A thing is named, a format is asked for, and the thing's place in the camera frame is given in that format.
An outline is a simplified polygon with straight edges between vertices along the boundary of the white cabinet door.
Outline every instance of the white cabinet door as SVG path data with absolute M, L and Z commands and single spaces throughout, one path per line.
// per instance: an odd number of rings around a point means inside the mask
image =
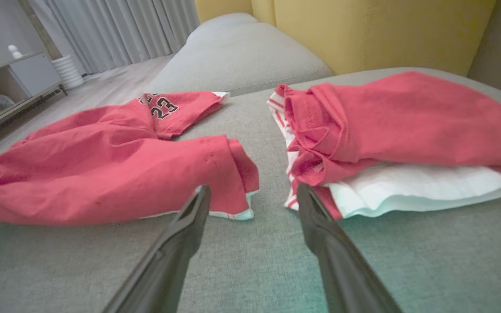
M 43 53 L 14 62 L 9 67 L 30 97 L 61 83 L 61 77 Z

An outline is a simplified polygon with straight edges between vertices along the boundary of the wooden pole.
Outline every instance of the wooden pole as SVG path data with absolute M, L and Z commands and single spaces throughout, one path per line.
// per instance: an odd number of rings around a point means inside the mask
M 42 22 L 40 22 L 40 19 L 36 15 L 36 12 L 34 12 L 34 9 L 32 9 L 32 7 L 30 6 L 28 0 L 17 0 L 17 1 L 19 2 L 22 10 L 26 13 L 26 16 L 28 16 L 30 23 L 32 23 L 32 26 L 34 26 L 34 29 L 42 39 L 42 42 L 44 43 L 44 46 L 46 46 L 46 49 L 50 54 L 51 59 L 52 60 L 61 59 L 63 57 L 61 55 L 61 52 L 59 52 L 59 49 L 57 48 L 57 46 L 47 33 L 47 30 L 43 26 Z

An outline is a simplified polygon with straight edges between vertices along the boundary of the curtain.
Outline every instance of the curtain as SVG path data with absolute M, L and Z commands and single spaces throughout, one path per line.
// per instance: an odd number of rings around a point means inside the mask
M 88 73 L 169 55 L 198 26 L 194 0 L 46 0 Z

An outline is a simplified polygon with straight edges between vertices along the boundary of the white figurine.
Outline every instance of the white figurine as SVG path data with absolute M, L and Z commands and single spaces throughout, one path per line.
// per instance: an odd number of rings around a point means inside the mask
M 18 52 L 18 48 L 16 46 L 10 45 L 7 48 L 9 49 L 9 52 L 13 54 L 15 59 L 22 58 L 22 53 Z

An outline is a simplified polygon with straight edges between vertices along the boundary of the red garment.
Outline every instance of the red garment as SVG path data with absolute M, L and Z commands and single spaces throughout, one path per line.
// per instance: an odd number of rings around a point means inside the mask
M 167 141 L 221 107 L 214 93 L 145 94 L 76 113 L 0 155 L 0 221 L 115 223 L 180 210 L 195 188 L 237 214 L 258 170 L 225 136 Z
M 409 72 L 276 93 L 296 136 L 288 151 L 299 151 L 291 173 L 300 182 L 336 182 L 379 161 L 501 172 L 501 104 L 463 85 Z

